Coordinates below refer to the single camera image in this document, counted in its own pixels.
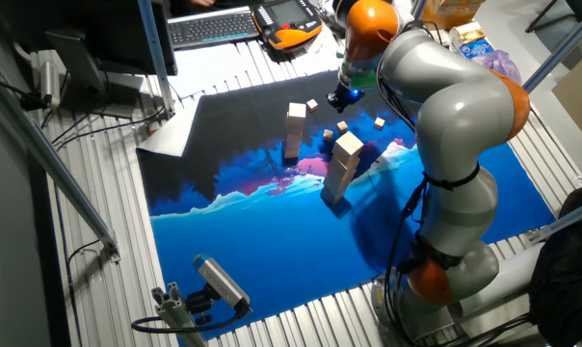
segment tall wooden block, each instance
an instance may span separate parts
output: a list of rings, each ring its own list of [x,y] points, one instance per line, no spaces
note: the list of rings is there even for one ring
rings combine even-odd
[[[326,202],[326,204],[333,206],[335,205],[337,202],[340,201],[340,199],[342,199],[342,194],[335,196],[334,194],[332,194],[328,188],[323,188],[321,190],[321,199],[323,199],[323,201]]]
[[[331,153],[333,157],[340,160],[340,162],[348,167],[364,147],[364,143],[360,141],[353,133],[347,132],[342,135],[333,146]]]
[[[284,141],[284,150],[300,150],[301,145],[301,135],[288,135]]]
[[[356,170],[351,170],[343,176],[339,176],[337,173],[328,173],[328,176],[323,181],[323,185],[332,194],[342,195],[347,190],[347,187],[349,187],[349,183],[353,180],[354,174],[356,174]]]
[[[354,171],[357,168],[357,164],[359,164],[359,158],[354,157],[352,158],[347,165],[343,164],[340,160],[336,159],[336,157],[332,157],[330,160],[330,168],[328,169],[328,175],[330,173],[338,174],[339,176],[344,176],[348,172]]]
[[[299,150],[286,150],[284,152],[284,159],[297,158],[300,156]]]
[[[306,120],[306,105],[298,103],[289,103],[289,113],[287,114],[287,127],[299,126],[304,128]]]

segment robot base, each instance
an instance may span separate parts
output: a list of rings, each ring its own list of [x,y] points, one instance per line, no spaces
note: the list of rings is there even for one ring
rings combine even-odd
[[[384,283],[385,277],[384,275],[381,275],[373,280],[373,286],[371,289],[371,303],[375,310],[375,314],[379,319],[379,332],[385,346],[408,347],[408,343],[396,332],[393,328],[393,322],[387,315],[387,310],[385,308]],[[395,290],[394,288],[396,288],[396,279],[393,276],[390,279],[389,287],[392,291],[390,298],[393,298],[393,291]],[[454,321],[452,320],[447,307],[427,307],[425,303],[419,303],[420,305],[423,305],[425,309],[417,309],[416,306],[410,308],[410,305],[406,304],[407,302],[407,300],[398,300],[397,308],[408,335],[414,339],[419,346],[433,345],[436,341],[438,341],[438,343],[443,343],[455,337],[454,335],[448,336],[450,334],[446,334],[443,331],[453,330],[454,326]]]

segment floor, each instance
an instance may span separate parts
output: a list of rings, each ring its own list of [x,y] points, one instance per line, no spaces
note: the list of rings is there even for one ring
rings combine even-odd
[[[475,16],[490,42],[510,54],[520,70],[522,81],[536,71],[550,55],[550,49],[553,50],[575,25],[575,20],[570,18],[548,29],[526,34],[524,29],[547,3],[548,0],[487,1]],[[560,1],[541,23],[567,13],[571,13],[571,10],[565,1]],[[531,100],[582,173],[582,132],[552,93],[552,88],[581,57],[582,41],[531,93]]]

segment black cable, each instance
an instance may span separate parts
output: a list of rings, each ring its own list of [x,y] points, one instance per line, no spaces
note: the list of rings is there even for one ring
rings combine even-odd
[[[392,323],[394,324],[394,329],[397,331],[398,335],[400,335],[405,340],[405,342],[408,343],[408,345],[415,346],[416,345],[415,341],[413,341],[413,339],[407,334],[407,331],[405,330],[402,320],[400,319],[400,314],[398,313],[398,309],[396,308],[395,304],[396,296],[394,294],[394,297],[393,298],[391,297],[389,287],[391,279],[391,268],[394,266],[394,258],[396,256],[396,249],[398,248],[398,240],[400,238],[400,233],[402,231],[402,226],[405,219],[406,217],[403,218],[401,216],[400,223],[398,224],[398,228],[396,229],[396,235],[394,236],[394,243],[392,245],[391,250],[389,251],[389,259],[387,260],[387,267],[385,268],[384,304],[385,310],[387,311],[387,316],[389,320],[391,320]],[[400,287],[400,281],[401,278],[399,277],[396,282],[397,287],[396,292]]]
[[[381,58],[377,65],[377,90],[379,91],[381,98],[385,101],[387,106],[394,111],[396,116],[403,120],[412,131],[415,131],[415,124],[412,121],[409,110],[401,104],[401,101],[395,96],[395,93],[393,93],[393,91],[382,80],[381,68],[383,66],[383,61],[383,58]]]
[[[58,185],[56,183],[53,184],[53,189],[55,191],[56,197],[60,195],[60,191],[58,190]],[[60,199],[56,198],[56,206],[58,207],[58,218],[60,220],[60,233],[62,234],[62,248],[64,250],[65,261],[66,260],[66,253],[68,252],[68,247],[66,246],[66,231],[64,228],[64,219],[62,218],[62,207],[60,206]],[[83,340],[81,338],[81,329],[79,328],[79,315],[77,314],[77,302],[75,300],[75,291],[72,284],[72,274],[70,273],[70,267],[66,267],[66,278],[68,279],[68,295],[70,296],[70,305],[72,306],[72,314],[75,319],[75,328],[77,330],[77,338],[79,339],[79,346],[83,346]]]
[[[143,323],[157,322],[157,321],[163,320],[161,317],[146,317],[146,318],[142,318],[142,319],[137,319],[136,321],[132,322],[130,324],[130,327],[133,330],[136,330],[137,332],[148,333],[148,334],[203,333],[203,332],[209,332],[209,331],[213,331],[213,330],[227,327],[227,326],[235,323],[236,321],[238,321],[243,316],[244,316],[243,313],[241,311],[238,311],[235,313],[235,315],[231,319],[224,321],[222,323],[210,324],[210,325],[207,325],[205,327],[193,327],[193,328],[150,328],[150,327],[141,326],[141,324],[143,324]]]
[[[47,104],[42,99],[35,98],[35,97],[31,96],[30,94],[25,93],[24,91],[22,91],[21,89],[19,89],[17,87],[13,87],[10,84],[4,83],[2,81],[0,81],[0,86],[7,88],[7,89],[10,89],[11,91],[18,93],[19,95],[21,95],[25,98],[29,98],[31,101],[36,102],[36,103],[40,104],[41,106],[43,106],[42,107],[43,109],[46,109],[48,107]]]
[[[75,252],[73,252],[73,253],[72,253],[72,254],[71,254],[69,257],[68,257],[68,260],[66,261],[66,266],[68,266],[68,264],[70,264],[70,261],[72,260],[72,258],[73,258],[74,256],[76,256],[76,255],[77,255],[77,254],[78,254],[78,253],[79,253],[81,250],[85,249],[85,248],[86,248],[86,247],[88,247],[88,246],[94,245],[94,244],[96,244],[97,242],[100,242],[100,239],[97,239],[96,241],[92,241],[91,243],[89,243],[89,244],[85,244],[85,245],[83,245],[83,246],[79,247],[78,249],[76,249],[76,250],[75,250]]]
[[[81,119],[79,119],[78,121],[76,121],[73,125],[71,125],[67,130],[65,130],[62,134],[60,134],[60,136],[58,136],[57,138],[55,138],[52,142],[51,145],[55,145],[55,143],[58,142],[58,140],[62,139],[67,133],[68,131],[72,130],[75,126],[77,126],[80,122],[82,122],[84,119],[86,119],[90,114],[86,114],[84,117],[82,117]]]
[[[441,39],[441,33],[438,31],[438,25],[430,20],[424,20],[423,22],[424,22],[424,25],[425,24],[433,24],[435,26],[436,35],[438,36],[438,43],[440,43],[440,45],[443,45],[443,40]]]
[[[66,141],[62,142],[62,143],[59,145],[59,147],[64,147],[64,146],[68,145],[69,143],[73,142],[74,140],[77,140],[77,139],[79,139],[79,138],[82,138],[82,137],[84,137],[84,136],[93,135],[93,134],[96,134],[96,133],[99,133],[99,132],[102,132],[102,131],[113,130],[113,129],[121,128],[121,127],[124,127],[124,126],[128,126],[128,125],[135,125],[135,124],[139,124],[139,123],[142,123],[142,122],[145,122],[145,121],[149,121],[149,120],[151,120],[151,119],[153,119],[153,118],[157,117],[158,115],[160,115],[160,114],[161,114],[163,111],[165,111],[165,107],[161,107],[161,108],[160,108],[160,109],[159,109],[159,110],[158,110],[158,111],[157,111],[155,114],[153,114],[153,115],[151,115],[151,116],[148,116],[148,117],[146,117],[146,118],[144,118],[144,119],[142,119],[142,120],[132,120],[132,121],[130,121],[130,122],[128,122],[128,123],[126,123],[126,124],[119,124],[119,125],[114,125],[114,126],[108,126],[108,127],[106,127],[106,128],[102,128],[102,129],[98,129],[98,130],[90,131],[90,132],[87,132],[87,133],[83,133],[83,134],[78,134],[78,135],[75,135],[75,136],[73,136],[73,137],[69,138],[68,140],[66,140]],[[112,116],[110,116],[110,115],[105,115],[105,114],[100,114],[100,115],[101,115],[101,116],[112,117]]]
[[[60,97],[62,97],[62,92],[64,91],[64,87],[66,86],[67,80],[68,80],[68,71],[64,75],[64,81],[62,81],[62,87],[60,87]],[[44,127],[47,125],[47,122],[51,120],[51,116],[53,116],[53,111],[55,111],[55,110],[51,109],[51,110],[49,110],[49,112],[47,112],[44,119],[42,120],[42,123],[40,124],[40,129],[44,129]]]

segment metal rail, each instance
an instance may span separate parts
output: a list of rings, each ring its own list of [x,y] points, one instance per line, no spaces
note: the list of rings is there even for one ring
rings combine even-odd
[[[533,73],[529,79],[524,82],[524,89],[526,92],[532,92],[555,68],[561,61],[569,54],[573,47],[582,40],[582,21],[569,35],[559,44],[559,47],[543,62],[543,64]]]
[[[1,86],[0,113],[7,120],[3,121],[3,123],[9,124],[28,150],[34,154],[83,220],[109,250],[112,259],[119,260],[118,243],[105,225],[105,222],[103,222],[86,194],[81,190],[75,178],[70,174],[56,150],[21,109],[19,101],[11,92]]]

